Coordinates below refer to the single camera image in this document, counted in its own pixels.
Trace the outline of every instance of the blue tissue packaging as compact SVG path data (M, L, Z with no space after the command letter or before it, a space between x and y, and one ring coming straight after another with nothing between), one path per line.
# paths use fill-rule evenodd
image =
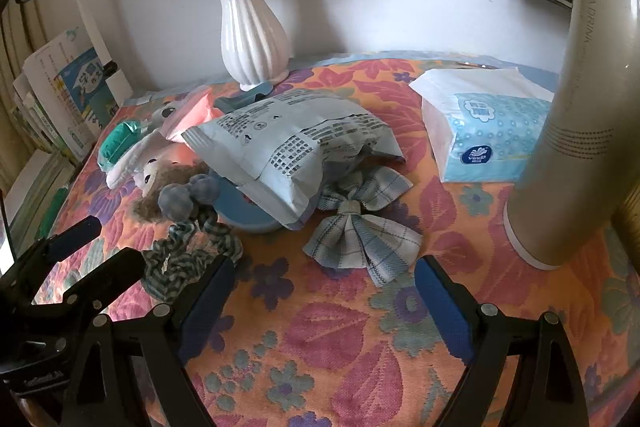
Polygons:
M553 100L517 69L430 70L410 87L443 182L515 182Z

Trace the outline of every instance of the silver bolt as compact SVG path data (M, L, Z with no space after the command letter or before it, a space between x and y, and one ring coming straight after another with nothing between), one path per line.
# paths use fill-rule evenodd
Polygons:
M485 302L482 306L480 306L480 311L488 317L494 317L498 314L498 308L495 306L495 304L491 304L491 302Z
M558 324L558 322L560 321L560 319L558 318L558 316L554 312L546 312L545 313L545 320L549 324Z
M169 304L158 304L158 306L154 308L154 315L156 317L164 317L168 315L170 311L171 306L169 306Z
M100 328L107 323L107 315L100 314L94 318L94 326Z
M56 351L64 351L66 347L66 339L64 337L60 337L56 340Z

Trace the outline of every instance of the screw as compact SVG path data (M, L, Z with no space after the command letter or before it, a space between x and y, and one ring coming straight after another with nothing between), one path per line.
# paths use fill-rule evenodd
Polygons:
M107 323L107 315L100 314L94 318L94 326L100 328Z
M482 306L480 306L480 311L488 317L494 317L498 314L498 308L495 306L495 304L491 304L491 302L485 302Z
M158 306L154 308L154 315L156 317L164 317L168 315L170 311L171 306L169 306L169 304L158 304Z
M546 312L545 320L549 324L558 324L558 322L560 321L560 319L558 319L558 316L554 312Z

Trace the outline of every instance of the green wrapped object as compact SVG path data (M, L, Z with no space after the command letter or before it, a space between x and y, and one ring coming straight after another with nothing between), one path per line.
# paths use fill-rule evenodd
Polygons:
M65 200L68 194L69 189L67 187L62 187L59 188L53 195L53 199L51 200L49 208L47 209L47 213L44 215L42 221L40 222L36 241L43 237L49 236L49 232L51 232L53 224L56 222L56 218L58 217L60 208L62 208L62 205L65 204Z
M138 120L119 123L98 149L98 166L102 172L108 172L129 150L142 139L142 124Z

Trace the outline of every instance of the brown fur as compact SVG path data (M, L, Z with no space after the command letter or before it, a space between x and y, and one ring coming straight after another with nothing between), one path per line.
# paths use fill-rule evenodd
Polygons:
M167 185L177 183L184 185L192 176L196 174L206 174L209 172L209 166L200 162L192 167L185 165L167 165L166 169L156 174L156 179L144 198L140 198L131 205L131 214L139 221L148 223L157 223L162 221L164 217L158 206L158 196L160 191Z

